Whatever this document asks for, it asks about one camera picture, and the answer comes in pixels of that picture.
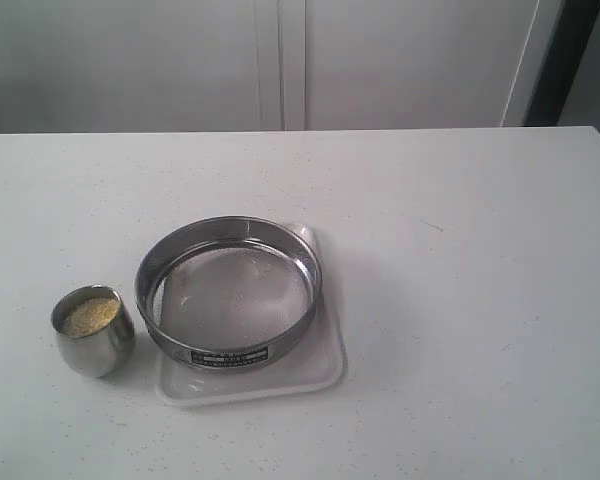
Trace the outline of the white cabinet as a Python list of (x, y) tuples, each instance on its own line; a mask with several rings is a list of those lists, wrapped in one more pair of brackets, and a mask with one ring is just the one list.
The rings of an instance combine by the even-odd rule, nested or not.
[(0, 133), (519, 126), (558, 1), (0, 1)]

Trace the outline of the stainless steel cup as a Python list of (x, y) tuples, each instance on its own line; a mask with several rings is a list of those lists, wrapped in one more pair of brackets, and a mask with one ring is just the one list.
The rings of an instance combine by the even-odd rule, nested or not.
[[(120, 308), (111, 323), (100, 331), (82, 338), (69, 338), (61, 326), (71, 311), (92, 298), (115, 298)], [(78, 288), (58, 301), (52, 310), (51, 325), (56, 344), (65, 363), (75, 372), (91, 378), (101, 378), (121, 368), (135, 347), (135, 329), (122, 298), (105, 285)]]

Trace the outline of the white plastic tray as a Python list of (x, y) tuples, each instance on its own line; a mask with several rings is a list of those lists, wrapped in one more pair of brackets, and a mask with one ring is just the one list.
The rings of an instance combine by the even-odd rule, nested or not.
[(347, 367), (339, 315), (328, 297), (300, 342), (278, 361), (239, 373), (216, 373), (183, 365), (160, 353), (155, 389), (165, 402), (197, 408), (331, 387)]

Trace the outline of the pile of tan sand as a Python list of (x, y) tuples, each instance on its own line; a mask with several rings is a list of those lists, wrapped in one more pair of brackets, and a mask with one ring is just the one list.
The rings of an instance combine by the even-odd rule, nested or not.
[(113, 321), (120, 308), (115, 298), (92, 298), (76, 308), (65, 318), (61, 333), (69, 338), (82, 338), (105, 328)]

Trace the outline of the round steel sieve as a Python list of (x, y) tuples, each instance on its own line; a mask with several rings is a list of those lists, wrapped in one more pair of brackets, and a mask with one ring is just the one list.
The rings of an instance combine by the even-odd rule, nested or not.
[(158, 241), (138, 267), (135, 299), (166, 356), (237, 372), (273, 363), (300, 342), (322, 284), (315, 248), (290, 227), (221, 216)]

